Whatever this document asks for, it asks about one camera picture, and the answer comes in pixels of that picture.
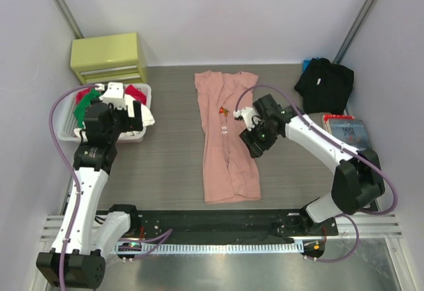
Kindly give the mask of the pink printed t-shirt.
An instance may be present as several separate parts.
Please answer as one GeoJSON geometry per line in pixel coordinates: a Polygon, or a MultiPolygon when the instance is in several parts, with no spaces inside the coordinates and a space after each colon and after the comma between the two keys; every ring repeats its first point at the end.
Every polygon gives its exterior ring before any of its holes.
{"type": "Polygon", "coordinates": [[[246,125],[233,116],[236,108],[252,106],[258,76],[249,72],[195,75],[201,127],[205,133],[203,191],[209,204],[261,199],[258,167],[239,135],[246,125]]]}

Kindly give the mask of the white plastic basket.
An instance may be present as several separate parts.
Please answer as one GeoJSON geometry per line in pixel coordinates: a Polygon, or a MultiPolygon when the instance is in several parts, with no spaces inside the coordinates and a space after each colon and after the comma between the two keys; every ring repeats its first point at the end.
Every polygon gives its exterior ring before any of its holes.
{"type": "MultiPolygon", "coordinates": [[[[61,141],[69,141],[79,143],[80,137],[75,133],[75,129],[79,129],[78,120],[74,116],[76,108],[76,95],[75,91],[64,98],[64,100],[57,106],[55,110],[55,132],[56,136],[61,141]]],[[[144,135],[148,130],[149,125],[144,126],[142,131],[121,133],[119,136],[119,143],[139,143],[143,140],[144,135]]]]}

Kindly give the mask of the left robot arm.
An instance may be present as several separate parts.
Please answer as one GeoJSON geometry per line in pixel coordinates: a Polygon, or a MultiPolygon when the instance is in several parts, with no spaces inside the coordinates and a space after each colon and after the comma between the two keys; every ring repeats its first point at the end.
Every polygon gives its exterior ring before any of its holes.
{"type": "Polygon", "coordinates": [[[119,107],[96,100],[85,110],[81,141],[70,166],[74,184],[68,207],[51,249],[39,253],[36,259],[37,269],[49,284],[61,290],[98,288],[107,257],[118,240],[140,232],[136,207],[128,204],[113,205],[97,230],[93,225],[120,134],[142,129],[139,101],[119,107]]]}

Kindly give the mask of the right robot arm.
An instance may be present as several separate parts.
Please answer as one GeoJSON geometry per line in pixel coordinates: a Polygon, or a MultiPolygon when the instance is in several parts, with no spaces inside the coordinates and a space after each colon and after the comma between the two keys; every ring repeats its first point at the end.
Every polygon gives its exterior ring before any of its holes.
{"type": "Polygon", "coordinates": [[[250,107],[237,107],[233,115],[245,124],[240,138],[252,158],[261,157],[283,137],[301,145],[332,173],[330,192],[299,211],[299,227],[306,235],[316,234],[330,218],[362,211],[385,192],[380,161],[373,150],[358,150],[338,140],[298,107],[282,107],[268,94],[250,107]]]}

